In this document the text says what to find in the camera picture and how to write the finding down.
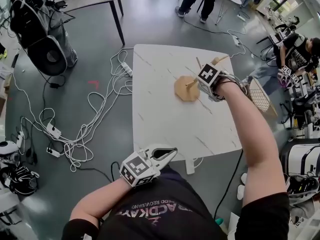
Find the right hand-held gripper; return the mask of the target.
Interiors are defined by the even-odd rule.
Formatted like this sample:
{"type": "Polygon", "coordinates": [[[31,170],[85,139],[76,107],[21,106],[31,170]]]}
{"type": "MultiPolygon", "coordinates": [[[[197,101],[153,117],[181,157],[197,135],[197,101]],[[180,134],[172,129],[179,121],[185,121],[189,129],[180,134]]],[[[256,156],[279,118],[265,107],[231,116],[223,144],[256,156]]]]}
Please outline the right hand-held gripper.
{"type": "Polygon", "coordinates": [[[224,99],[216,93],[216,89],[220,81],[225,78],[224,72],[211,63],[206,63],[196,77],[199,89],[215,102],[220,102],[224,99]]]}

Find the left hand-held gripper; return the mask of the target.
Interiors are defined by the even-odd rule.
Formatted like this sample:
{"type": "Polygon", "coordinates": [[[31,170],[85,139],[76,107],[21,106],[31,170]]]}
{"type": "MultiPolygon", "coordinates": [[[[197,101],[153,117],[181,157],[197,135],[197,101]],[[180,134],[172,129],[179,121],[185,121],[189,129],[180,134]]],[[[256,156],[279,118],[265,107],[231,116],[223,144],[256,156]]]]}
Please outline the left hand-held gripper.
{"type": "Polygon", "coordinates": [[[120,166],[120,176],[131,187],[150,183],[161,174],[161,170],[177,155],[178,149],[167,144],[152,144],[127,157],[120,166]]]}

